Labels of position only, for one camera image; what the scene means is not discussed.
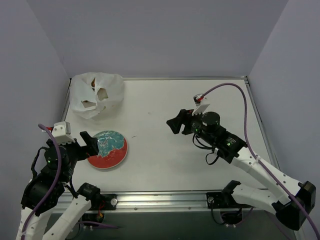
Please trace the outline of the white plastic bag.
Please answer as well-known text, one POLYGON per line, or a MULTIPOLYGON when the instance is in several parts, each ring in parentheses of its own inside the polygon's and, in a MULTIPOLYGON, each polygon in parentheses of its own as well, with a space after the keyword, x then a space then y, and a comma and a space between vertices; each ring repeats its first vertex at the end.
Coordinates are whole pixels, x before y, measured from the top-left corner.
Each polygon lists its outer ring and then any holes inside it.
POLYGON ((84 119, 114 110, 125 95, 125 82, 119 74, 87 72, 71 79, 71 110, 84 119))

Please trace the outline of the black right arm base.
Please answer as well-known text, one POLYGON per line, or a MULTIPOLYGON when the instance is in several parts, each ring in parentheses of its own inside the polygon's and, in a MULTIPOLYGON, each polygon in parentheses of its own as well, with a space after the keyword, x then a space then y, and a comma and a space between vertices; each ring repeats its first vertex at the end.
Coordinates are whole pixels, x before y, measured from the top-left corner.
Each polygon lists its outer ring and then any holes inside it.
POLYGON ((244 221, 242 210, 250 208, 249 213, 252 212, 253 208, 247 204, 236 203, 231 194, 235 188, 241 183, 236 180, 232 180, 227 186, 219 192, 207 192, 206 193, 206 204, 207 208, 210 209, 211 217, 213 221, 219 226, 226 227, 237 227, 244 221), (214 217, 214 209, 237 209, 234 211, 224 211, 220 214, 221 221, 218 222, 214 217))

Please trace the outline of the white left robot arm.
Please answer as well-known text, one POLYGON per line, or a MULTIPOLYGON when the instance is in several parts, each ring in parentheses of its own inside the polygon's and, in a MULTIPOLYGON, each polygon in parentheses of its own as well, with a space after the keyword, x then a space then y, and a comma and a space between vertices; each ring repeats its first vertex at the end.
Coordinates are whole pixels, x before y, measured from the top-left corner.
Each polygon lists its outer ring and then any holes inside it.
POLYGON ((21 219, 16 235, 18 240, 63 240, 87 210, 95 210, 103 200, 101 190, 87 182, 78 190, 71 184, 77 162, 98 155, 98 140, 86 131, 80 132, 85 142, 79 145, 75 138, 59 141, 58 136, 46 130, 49 139, 44 150, 46 165, 35 170, 37 158, 31 164, 32 179, 21 200, 21 219), (73 200, 57 222, 46 231, 49 218, 59 198, 69 190, 73 200))

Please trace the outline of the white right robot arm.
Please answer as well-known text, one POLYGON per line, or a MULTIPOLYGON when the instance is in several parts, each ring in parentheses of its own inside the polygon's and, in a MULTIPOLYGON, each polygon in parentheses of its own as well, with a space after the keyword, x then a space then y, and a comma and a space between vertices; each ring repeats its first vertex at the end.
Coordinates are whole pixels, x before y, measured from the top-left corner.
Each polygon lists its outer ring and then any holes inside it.
POLYGON ((302 227, 315 206, 316 187, 311 182, 300 182, 251 153, 248 143, 220 125, 216 112, 193 114, 192 110, 182 109, 166 123, 175 135, 199 137, 217 158, 243 170, 265 187, 256 189, 232 180, 222 190, 225 205, 249 205, 275 215, 291 230, 302 227))

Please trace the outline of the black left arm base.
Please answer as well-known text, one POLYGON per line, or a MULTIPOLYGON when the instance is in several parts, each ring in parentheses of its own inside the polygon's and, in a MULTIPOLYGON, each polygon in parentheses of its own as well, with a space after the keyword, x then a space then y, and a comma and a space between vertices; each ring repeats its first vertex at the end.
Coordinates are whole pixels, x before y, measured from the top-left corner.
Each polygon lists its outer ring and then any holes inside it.
POLYGON ((84 226, 99 227, 98 224, 102 224, 105 218, 103 211, 116 210, 117 195, 114 193, 102 194, 98 187, 89 183, 82 184, 76 192, 91 202, 89 210, 94 211, 94 213, 85 213, 81 217, 84 226))

